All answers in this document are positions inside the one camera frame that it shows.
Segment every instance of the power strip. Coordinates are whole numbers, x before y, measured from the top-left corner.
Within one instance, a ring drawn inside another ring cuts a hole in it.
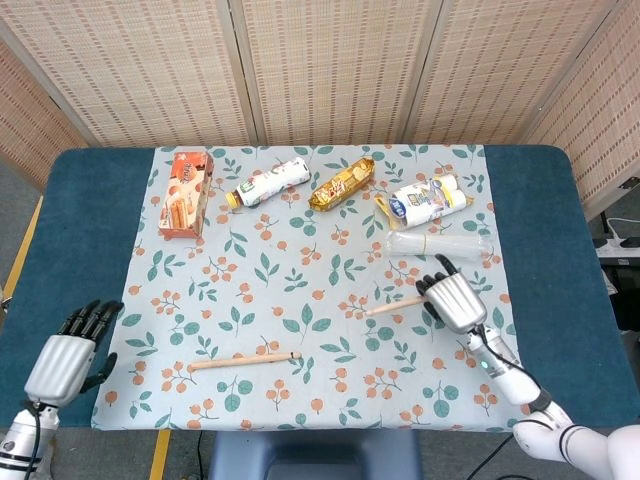
[[[594,240],[594,246],[604,239]],[[596,248],[596,254],[602,265],[615,265],[620,267],[640,266],[640,247],[625,248],[620,244],[625,239],[606,239],[606,243]]]

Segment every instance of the plastic bottle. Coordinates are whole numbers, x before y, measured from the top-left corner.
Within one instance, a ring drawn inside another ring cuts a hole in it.
[[[241,206],[251,207],[286,188],[304,183],[311,178],[307,164],[300,157],[290,162],[273,167],[271,170],[249,179],[238,185],[233,192],[225,195],[232,209]]]

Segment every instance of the cable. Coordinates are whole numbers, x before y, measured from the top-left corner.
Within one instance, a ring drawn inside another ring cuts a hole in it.
[[[498,454],[498,452],[500,452],[500,450],[502,450],[502,448],[503,448],[507,443],[509,443],[512,439],[513,439],[513,434],[511,434],[511,435],[509,435],[507,438],[505,438],[505,439],[502,441],[502,443],[501,443],[500,445],[498,445],[498,446],[495,448],[495,450],[494,450],[493,452],[491,452],[491,453],[489,454],[489,456],[488,456],[487,458],[485,458],[485,459],[482,461],[482,463],[480,463],[480,465],[478,465],[478,466],[475,468],[475,470],[474,470],[473,472],[471,472],[471,475],[469,475],[469,476],[467,477],[467,480],[471,480],[473,477],[475,477],[475,476],[476,476],[476,473],[478,473],[480,470],[482,470],[482,468],[483,468],[487,463],[489,463],[489,462],[491,461],[491,459],[492,459],[493,457],[495,457],[495,456]]]
[[[33,450],[31,451],[31,459],[29,460],[29,466],[27,467],[27,472],[24,474],[24,480],[29,480],[31,477],[31,469],[33,468],[33,464],[36,461],[36,457],[38,456],[38,448],[40,448],[40,411],[35,407],[29,409],[29,412],[33,415],[36,421],[36,440],[33,444]]]
[[[496,480],[508,480],[510,478],[518,478],[520,480],[535,480],[535,478],[525,477],[524,475],[503,475],[502,477],[496,478]]]
[[[538,380],[536,380],[536,377],[534,377],[532,374],[530,374],[529,372],[527,372],[524,368],[522,368],[520,365],[516,365],[513,362],[510,362],[509,360],[507,360],[506,358],[504,358],[502,355],[500,355],[498,352],[496,352],[493,348],[491,348],[489,346],[489,342],[487,341],[487,334],[484,331],[484,324],[480,324],[478,325],[478,333],[480,334],[480,338],[482,339],[482,343],[484,344],[485,347],[487,347],[487,350],[489,350],[491,352],[491,354],[496,357],[498,360],[504,362],[505,364],[509,365],[511,368],[515,368],[516,370],[524,373],[527,377],[529,377],[531,379],[531,381],[533,383],[536,384],[536,387],[538,387],[540,390],[542,390],[542,387],[540,386],[540,384],[538,383]]]
[[[204,480],[204,470],[202,469],[202,455],[200,454],[200,443],[202,443],[202,434],[204,432],[200,430],[200,435],[198,435],[198,469],[200,470],[200,480]]]
[[[607,218],[607,226],[609,227],[609,230],[611,230],[611,232],[613,233],[613,238],[615,238],[617,240],[620,240],[620,237],[618,236],[616,231],[611,226],[611,223],[610,223],[611,220],[617,220],[619,222],[640,223],[640,220],[631,220],[630,218],[618,218],[618,217]]]

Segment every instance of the robot finger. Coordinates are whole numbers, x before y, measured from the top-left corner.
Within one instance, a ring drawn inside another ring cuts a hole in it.
[[[109,330],[109,325],[117,317],[120,310],[122,310],[122,307],[124,307],[124,303],[113,302],[98,318],[98,323],[89,337],[89,340],[93,340],[95,342],[96,348],[98,348],[100,342],[102,342],[104,335],[107,333],[107,330]]]
[[[116,303],[117,302],[115,302],[114,300],[111,300],[109,302],[103,303],[98,308],[96,308],[91,313],[91,315],[85,322],[84,326],[82,327],[82,332],[80,332],[80,336],[82,338],[89,337],[93,332],[94,328],[96,327],[96,324],[100,321],[100,318],[102,318],[102,316],[106,313],[107,309],[109,309],[112,305]]]
[[[425,275],[422,280],[418,280],[416,282],[416,288],[418,289],[418,293],[420,295],[424,295],[427,290],[433,287],[436,284],[436,281],[430,275]]]
[[[456,267],[453,266],[453,263],[451,263],[451,260],[449,260],[444,255],[441,255],[438,253],[436,255],[436,260],[438,260],[442,264],[442,266],[444,267],[444,269],[447,271],[449,275],[455,275],[456,273],[458,273],[458,270],[456,269]]]
[[[440,315],[438,315],[438,312],[436,312],[436,309],[430,302],[424,302],[423,305],[427,312],[429,312],[429,315],[431,315],[436,320],[441,320]]]
[[[73,320],[80,313],[80,310],[81,309],[79,308],[78,310],[76,310],[75,312],[73,312],[71,315],[69,315],[67,317],[67,319],[64,321],[64,323],[62,324],[62,326],[58,330],[58,335],[68,335],[69,334],[69,330],[71,330],[71,325],[73,324]]]
[[[80,313],[76,315],[76,318],[74,319],[67,335],[71,335],[73,337],[80,335],[87,317],[91,314],[93,309],[98,306],[99,303],[100,300],[94,300],[93,302],[88,303],[82,310],[80,310]]]

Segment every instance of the wooden dowel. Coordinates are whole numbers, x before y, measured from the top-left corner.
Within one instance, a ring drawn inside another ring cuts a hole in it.
[[[283,362],[285,360],[302,357],[300,352],[276,353],[272,355],[254,355],[252,357],[227,358],[225,360],[210,360],[208,362],[192,363],[192,370],[202,370],[203,368],[237,367],[240,365],[253,365],[256,363]]]
[[[400,300],[399,302],[388,303],[386,305],[367,310],[364,314],[370,317],[372,315],[377,315],[378,313],[384,313],[390,310],[396,310],[398,308],[409,307],[411,305],[418,305],[419,303],[424,303],[427,301],[428,300],[425,297],[411,297],[405,300]]]

